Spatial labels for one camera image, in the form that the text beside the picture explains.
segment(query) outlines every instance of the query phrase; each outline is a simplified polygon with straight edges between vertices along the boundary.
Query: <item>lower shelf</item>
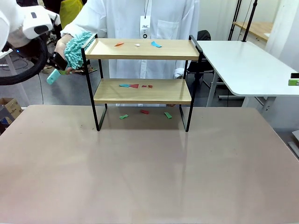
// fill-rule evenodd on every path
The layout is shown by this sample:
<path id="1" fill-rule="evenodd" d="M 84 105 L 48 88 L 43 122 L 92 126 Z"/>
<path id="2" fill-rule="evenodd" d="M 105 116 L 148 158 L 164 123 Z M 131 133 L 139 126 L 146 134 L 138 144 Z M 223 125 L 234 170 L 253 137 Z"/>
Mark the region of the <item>lower shelf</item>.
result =
<path id="1" fill-rule="evenodd" d="M 120 87 L 120 84 L 139 84 L 139 88 Z M 183 79 L 102 79 L 94 95 L 94 102 L 190 105 L 191 95 Z"/>

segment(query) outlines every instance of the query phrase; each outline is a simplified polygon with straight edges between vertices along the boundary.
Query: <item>floor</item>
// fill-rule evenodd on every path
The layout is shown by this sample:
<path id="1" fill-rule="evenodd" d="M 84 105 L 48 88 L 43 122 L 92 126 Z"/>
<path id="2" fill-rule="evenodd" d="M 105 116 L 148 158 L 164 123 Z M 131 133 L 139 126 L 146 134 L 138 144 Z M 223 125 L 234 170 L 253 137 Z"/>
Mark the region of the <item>floor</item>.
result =
<path id="1" fill-rule="evenodd" d="M 16 69 L 22 68 L 26 65 L 26 62 L 23 60 L 17 60 L 16 55 L 11 54 L 11 58 L 14 62 Z M 0 60 L 0 64 L 5 63 L 4 59 Z M 91 64 L 95 68 L 99 68 L 97 61 L 91 61 Z M 109 69 L 108 61 L 103 61 L 103 71 L 104 78 L 109 78 Z M 8 68 L 0 68 L 0 76 L 10 76 L 10 71 Z M 23 69 L 18 69 L 17 72 L 22 72 L 23 70 L 28 69 L 28 67 Z M 86 77 L 78 74 L 73 74 L 69 76 L 61 76 L 53 85 L 49 85 L 46 82 L 48 75 L 40 74 L 42 91 L 40 87 L 40 81 L 38 76 L 34 76 L 30 80 L 27 80 L 22 83 L 24 90 L 29 98 L 31 105 L 36 104 L 46 104 L 46 105 L 90 105 L 90 99 L 88 94 Z M 91 83 L 93 87 L 93 92 L 96 91 L 96 88 L 100 82 L 99 71 L 96 71 L 90 75 Z M 205 74 L 205 80 L 207 83 L 210 83 L 213 79 L 212 74 Z M 194 76 L 188 76 L 188 86 L 192 90 L 194 81 Z M 206 106 L 207 98 L 209 95 L 209 88 L 200 81 L 200 87 L 197 91 L 197 96 L 195 100 L 195 106 Z M 242 105 L 242 100 L 218 100 L 219 95 L 227 95 L 228 90 L 217 88 L 216 96 L 214 97 L 213 106 L 230 106 L 230 107 L 239 107 Z M 26 106 L 25 101 L 22 97 L 22 94 L 19 91 L 19 87 L 12 86 L 0 86 L 0 97 L 8 98 L 17 98 L 21 106 Z"/>

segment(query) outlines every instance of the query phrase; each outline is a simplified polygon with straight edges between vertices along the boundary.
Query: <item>two-tier shelf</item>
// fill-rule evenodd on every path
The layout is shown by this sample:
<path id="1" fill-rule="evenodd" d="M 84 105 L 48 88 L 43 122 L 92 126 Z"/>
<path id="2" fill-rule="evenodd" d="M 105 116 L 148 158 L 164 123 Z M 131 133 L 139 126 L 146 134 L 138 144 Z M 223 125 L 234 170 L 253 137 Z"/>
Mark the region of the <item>two-tier shelf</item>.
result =
<path id="1" fill-rule="evenodd" d="M 162 45 L 157 48 L 151 45 L 153 41 Z M 186 132 L 189 131 L 192 110 L 199 84 L 199 70 L 195 75 L 192 96 L 186 84 L 188 61 L 197 61 L 198 67 L 203 57 L 201 47 L 193 36 L 189 40 L 146 40 L 146 39 L 98 39 L 93 35 L 81 49 L 89 95 L 93 107 L 96 128 L 100 131 L 107 104 L 177 104 Z M 100 66 L 100 84 L 93 95 L 90 82 L 87 59 L 98 59 Z M 104 79 L 102 59 L 136 59 L 136 60 L 184 60 L 185 72 L 183 79 Z M 120 84 L 139 84 L 139 88 L 123 88 Z M 142 88 L 142 85 L 153 85 L 153 88 Z M 105 104 L 100 123 L 95 109 L 95 104 Z M 187 122 L 184 118 L 182 105 L 190 105 Z"/>

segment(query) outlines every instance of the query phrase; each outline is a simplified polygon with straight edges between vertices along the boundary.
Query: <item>black metal frame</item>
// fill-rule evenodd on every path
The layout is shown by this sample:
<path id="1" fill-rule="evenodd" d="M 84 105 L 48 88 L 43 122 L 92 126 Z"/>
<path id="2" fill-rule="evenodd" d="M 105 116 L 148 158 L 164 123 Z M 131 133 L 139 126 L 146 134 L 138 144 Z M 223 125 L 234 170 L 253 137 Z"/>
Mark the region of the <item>black metal frame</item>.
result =
<path id="1" fill-rule="evenodd" d="M 86 74 L 86 80 L 87 80 L 87 85 L 88 85 L 88 91 L 89 91 L 89 97 L 92 103 L 92 108 L 93 108 L 93 116 L 94 116 L 94 121 L 95 121 L 95 125 L 97 128 L 97 131 L 99 132 L 104 118 L 105 118 L 105 114 L 107 111 L 107 104 L 105 104 L 105 109 L 102 113 L 100 122 L 98 123 L 98 116 L 97 116 L 97 112 L 96 112 L 96 107 L 95 107 L 95 103 L 93 100 L 93 90 L 92 90 L 92 85 L 90 82 L 90 77 L 89 77 L 89 71 L 88 71 L 88 66 L 87 66 L 87 60 L 86 60 L 86 55 L 85 55 L 85 48 L 86 46 L 90 43 L 90 41 L 92 41 L 93 38 L 98 38 L 97 35 L 93 35 L 89 38 L 89 40 L 82 46 L 81 48 L 81 53 L 82 53 L 82 59 L 83 59 L 83 65 L 84 65 L 84 69 L 85 69 L 85 74 Z M 202 61 L 203 58 L 203 50 L 201 49 L 200 45 L 197 43 L 196 39 L 190 35 L 189 36 L 189 40 L 192 40 L 193 43 L 195 44 L 195 48 L 196 50 L 199 52 L 199 58 L 197 61 L 197 66 L 198 68 L 200 67 L 200 63 Z M 103 77 L 103 69 L 102 69 L 102 62 L 99 59 L 99 67 L 100 67 L 100 76 L 101 76 L 101 80 L 104 78 Z M 188 68 L 188 61 L 186 61 L 185 63 L 185 71 L 184 71 L 184 76 L 183 79 L 186 80 L 186 76 L 187 76 L 187 68 Z M 194 88 L 193 88 L 193 93 L 192 93 L 192 100 L 191 100 L 191 104 L 190 104 L 190 110 L 189 110 L 189 116 L 188 116 L 188 121 L 186 123 L 185 121 L 185 117 L 184 117 L 184 112 L 182 110 L 182 105 L 179 105 L 179 110 L 180 110 L 180 114 L 181 114 L 181 118 L 184 124 L 184 128 L 185 131 L 188 132 L 189 131 L 189 127 L 190 127 L 190 122 L 191 122 L 191 117 L 192 117 L 192 112 L 193 112 L 193 107 L 194 107 L 194 101 L 195 101 L 195 97 L 196 97 L 196 90 L 197 90 L 197 86 L 199 85 L 199 69 L 197 69 L 197 73 L 195 74 L 195 82 L 194 82 Z"/>
<path id="2" fill-rule="evenodd" d="M 233 18 L 233 22 L 236 22 L 237 19 L 238 19 L 239 11 L 240 11 L 240 8 L 241 8 L 241 3 L 242 3 L 242 0 L 238 0 L 237 6 L 235 8 L 235 15 L 234 15 L 234 18 Z M 229 32 L 229 36 L 228 36 L 229 41 L 232 40 L 234 30 L 235 30 L 235 24 L 232 23 L 232 26 L 231 26 L 230 32 Z"/>
<path id="3" fill-rule="evenodd" d="M 237 6 L 236 6 L 236 9 L 235 9 L 235 15 L 234 15 L 233 22 L 237 21 L 239 11 L 240 11 L 240 7 L 241 7 L 241 3 L 242 3 L 242 0 L 238 0 Z M 252 23 L 252 19 L 253 19 L 254 13 L 256 11 L 256 6 L 257 6 L 257 0 L 255 0 L 254 3 L 253 3 L 252 11 L 251 11 L 251 14 L 250 14 L 250 18 L 249 18 L 248 25 L 247 25 L 247 28 L 246 28 L 246 31 L 245 31 L 242 42 L 246 42 L 247 35 L 248 35 L 249 29 L 250 29 L 250 26 L 251 26 L 251 23 Z M 235 29 L 235 25 L 232 24 L 232 27 L 230 29 L 229 36 L 228 36 L 229 41 L 232 40 L 234 29 Z"/>
<path id="4" fill-rule="evenodd" d="M 190 104 L 190 110 L 189 110 L 189 116 L 188 116 L 187 123 L 185 121 L 185 116 L 184 116 L 184 112 L 183 112 L 183 109 L 182 109 L 182 105 L 179 105 L 179 111 L 181 113 L 181 118 L 182 118 L 182 121 L 183 121 L 184 128 L 185 128 L 186 132 L 189 132 L 189 128 L 190 128 L 190 122 L 191 122 L 191 117 L 192 117 L 192 112 L 193 112 L 193 107 L 194 107 L 194 101 L 195 101 L 195 97 L 196 97 L 196 90 L 197 90 L 197 86 L 199 85 L 199 76 L 200 76 L 199 67 L 200 67 L 200 64 L 202 62 L 202 58 L 204 56 L 203 50 L 200 47 L 200 45 L 197 43 L 197 40 L 192 35 L 189 36 L 189 40 L 190 41 L 192 40 L 193 43 L 195 44 L 195 48 L 199 52 L 199 58 L 198 58 L 198 61 L 197 61 L 198 69 L 197 69 L 197 72 L 195 74 L 195 81 L 194 81 L 194 87 L 193 87 L 193 93 L 192 93 L 192 99 L 191 99 L 191 104 Z M 186 61 L 186 63 L 185 63 L 185 71 L 184 71 L 184 76 L 183 76 L 183 79 L 185 79 L 185 80 L 186 80 L 186 76 L 187 76 L 187 68 L 188 68 L 188 61 Z"/>

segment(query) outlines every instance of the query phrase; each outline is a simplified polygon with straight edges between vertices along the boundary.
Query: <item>yellow bag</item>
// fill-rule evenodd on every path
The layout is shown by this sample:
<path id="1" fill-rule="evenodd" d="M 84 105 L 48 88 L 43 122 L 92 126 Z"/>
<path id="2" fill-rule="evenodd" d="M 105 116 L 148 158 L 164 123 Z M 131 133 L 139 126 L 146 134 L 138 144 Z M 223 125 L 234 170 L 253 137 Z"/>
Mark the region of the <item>yellow bag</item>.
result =
<path id="1" fill-rule="evenodd" d="M 61 2 L 59 15 L 62 29 L 76 18 L 82 8 L 82 0 L 63 0 Z"/>

